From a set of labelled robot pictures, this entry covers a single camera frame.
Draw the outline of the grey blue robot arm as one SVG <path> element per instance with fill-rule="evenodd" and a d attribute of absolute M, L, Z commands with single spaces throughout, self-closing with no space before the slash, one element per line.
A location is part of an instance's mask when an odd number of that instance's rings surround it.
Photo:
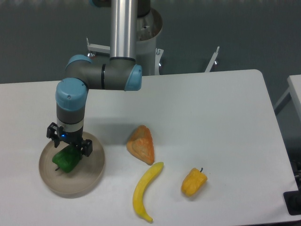
<path fill-rule="evenodd" d="M 58 147 L 72 145 L 80 154 L 92 153 L 92 141 L 83 139 L 85 106 L 91 89 L 138 91 L 142 67 L 136 63 L 137 19 L 151 10 L 148 0 L 111 1 L 110 61 L 97 65 L 84 55 L 70 58 L 66 78 L 55 91 L 57 122 L 47 128 L 47 138 Z"/>

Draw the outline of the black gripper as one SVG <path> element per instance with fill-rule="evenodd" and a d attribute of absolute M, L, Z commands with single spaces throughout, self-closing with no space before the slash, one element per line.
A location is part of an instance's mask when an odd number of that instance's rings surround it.
<path fill-rule="evenodd" d="M 89 157 L 93 151 L 93 141 L 90 139 L 83 140 L 82 134 L 83 127 L 75 132 L 67 132 L 62 126 L 58 127 L 57 124 L 52 122 L 47 128 L 46 136 L 54 142 L 55 148 L 63 141 L 70 145 L 76 145 L 82 155 Z"/>

